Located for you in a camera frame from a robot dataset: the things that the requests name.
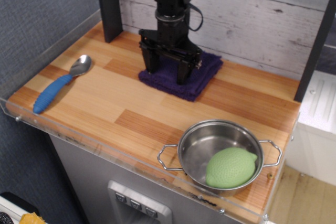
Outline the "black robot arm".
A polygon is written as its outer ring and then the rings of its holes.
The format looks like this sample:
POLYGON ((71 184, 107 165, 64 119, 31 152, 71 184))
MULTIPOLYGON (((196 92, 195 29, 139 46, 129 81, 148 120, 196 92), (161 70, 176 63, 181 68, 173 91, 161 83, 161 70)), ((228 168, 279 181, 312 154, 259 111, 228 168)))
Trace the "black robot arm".
POLYGON ((193 69, 201 65, 202 50, 188 37, 191 31, 190 12, 200 10, 191 0, 155 0, 157 29, 141 29, 140 48, 149 73, 159 69, 160 57, 177 61, 177 84, 182 85, 193 69))

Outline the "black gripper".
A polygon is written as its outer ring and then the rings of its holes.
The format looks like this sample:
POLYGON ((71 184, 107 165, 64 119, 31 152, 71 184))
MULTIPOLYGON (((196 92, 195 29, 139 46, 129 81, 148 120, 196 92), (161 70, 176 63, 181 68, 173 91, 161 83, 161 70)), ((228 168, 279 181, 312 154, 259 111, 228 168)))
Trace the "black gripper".
POLYGON ((141 29, 140 47, 147 72, 155 73, 159 68, 160 56, 170 57, 178 63, 177 81, 183 85, 194 68, 201 66, 202 50, 188 38, 190 18, 159 18, 157 29, 141 29))

